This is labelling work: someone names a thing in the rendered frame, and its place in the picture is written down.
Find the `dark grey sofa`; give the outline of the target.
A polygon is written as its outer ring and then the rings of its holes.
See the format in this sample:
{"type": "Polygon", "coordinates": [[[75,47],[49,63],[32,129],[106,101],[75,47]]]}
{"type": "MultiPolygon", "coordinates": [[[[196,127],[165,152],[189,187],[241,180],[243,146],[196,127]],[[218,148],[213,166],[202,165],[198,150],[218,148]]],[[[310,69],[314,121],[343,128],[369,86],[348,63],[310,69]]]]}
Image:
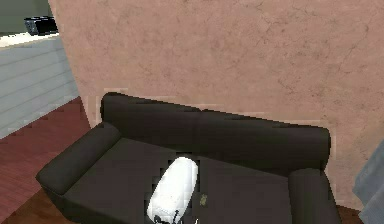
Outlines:
{"type": "Polygon", "coordinates": [[[72,222],[154,224],[150,198],[170,164],[187,157],[198,177],[180,224],[342,224],[325,174],[325,128],[114,92],[100,112],[101,123],[36,176],[72,222]]]}

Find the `black microwave oven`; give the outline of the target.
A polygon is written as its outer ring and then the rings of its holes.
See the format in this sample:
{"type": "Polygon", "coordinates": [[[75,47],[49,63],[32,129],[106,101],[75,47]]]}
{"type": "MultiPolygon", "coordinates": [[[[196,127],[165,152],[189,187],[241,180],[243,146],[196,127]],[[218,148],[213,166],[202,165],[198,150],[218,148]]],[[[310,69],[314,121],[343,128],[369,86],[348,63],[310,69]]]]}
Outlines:
{"type": "Polygon", "coordinates": [[[58,32],[53,16],[29,17],[24,19],[27,32],[31,35],[50,35],[58,32]]]}

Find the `grey blue curtain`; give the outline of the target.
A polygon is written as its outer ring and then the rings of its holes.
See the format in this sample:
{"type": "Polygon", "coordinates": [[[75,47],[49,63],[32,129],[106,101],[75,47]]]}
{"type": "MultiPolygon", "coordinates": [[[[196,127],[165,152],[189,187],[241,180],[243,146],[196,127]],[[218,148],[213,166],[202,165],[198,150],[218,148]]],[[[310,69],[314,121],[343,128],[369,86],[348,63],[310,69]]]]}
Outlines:
{"type": "Polygon", "coordinates": [[[353,193],[363,204],[362,222],[384,224],[384,140],[356,176],[353,193]]]}

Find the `grey cabinet with white top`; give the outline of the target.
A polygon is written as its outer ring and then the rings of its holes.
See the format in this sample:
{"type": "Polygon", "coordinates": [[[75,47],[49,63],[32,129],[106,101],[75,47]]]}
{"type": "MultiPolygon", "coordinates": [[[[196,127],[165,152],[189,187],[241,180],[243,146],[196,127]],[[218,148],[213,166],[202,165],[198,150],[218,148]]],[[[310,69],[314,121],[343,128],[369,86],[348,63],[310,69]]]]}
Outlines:
{"type": "Polygon", "coordinates": [[[78,96],[57,34],[0,37],[0,139],[78,96]]]}

